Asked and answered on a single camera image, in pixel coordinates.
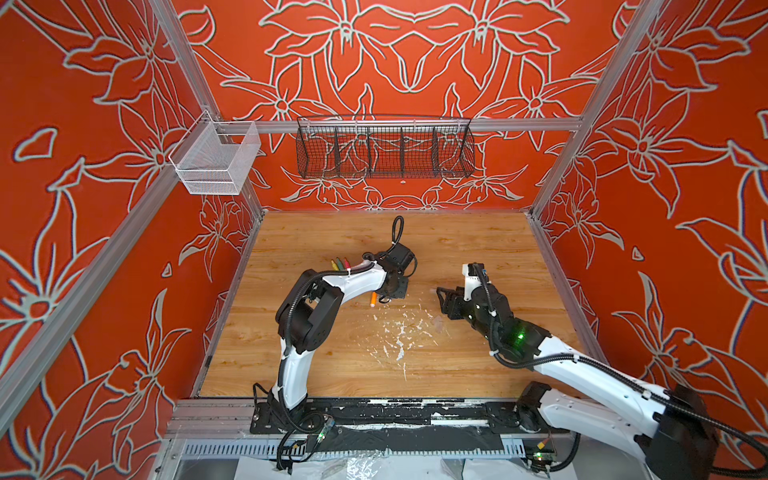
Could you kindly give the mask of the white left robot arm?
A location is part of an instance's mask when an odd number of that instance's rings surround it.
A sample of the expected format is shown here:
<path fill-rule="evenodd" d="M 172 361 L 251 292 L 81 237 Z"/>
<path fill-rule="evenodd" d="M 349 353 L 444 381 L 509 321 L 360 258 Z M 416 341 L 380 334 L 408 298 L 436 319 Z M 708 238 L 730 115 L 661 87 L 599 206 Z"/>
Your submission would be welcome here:
<path fill-rule="evenodd" d="M 406 297 L 418 261 L 401 243 L 404 226 L 404 217 L 396 216 L 390 246 L 378 253 L 364 253 L 356 265 L 336 260 L 329 270 L 304 271 L 280 305 L 275 320 L 281 355 L 268 402 L 288 425 L 305 428 L 302 404 L 308 398 L 312 359 L 329 337 L 342 305 L 368 294 L 375 295 L 379 303 Z"/>

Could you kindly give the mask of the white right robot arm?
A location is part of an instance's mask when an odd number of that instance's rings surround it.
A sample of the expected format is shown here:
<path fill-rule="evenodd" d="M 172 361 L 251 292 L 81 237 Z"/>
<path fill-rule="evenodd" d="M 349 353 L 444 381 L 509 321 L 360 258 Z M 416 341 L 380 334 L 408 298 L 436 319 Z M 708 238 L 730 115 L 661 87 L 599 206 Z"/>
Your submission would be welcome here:
<path fill-rule="evenodd" d="M 489 354 L 512 370 L 531 370 L 572 387 L 582 399 L 532 382 L 517 400 L 519 425 L 570 430 L 644 463 L 655 479 L 764 479 L 767 467 L 718 467 L 719 434 L 741 440 L 761 457 L 757 438 L 710 417 L 701 397 L 682 385 L 669 390 L 624 374 L 514 315 L 481 263 L 462 267 L 464 283 L 436 295 L 441 312 L 465 320 L 488 342 Z"/>

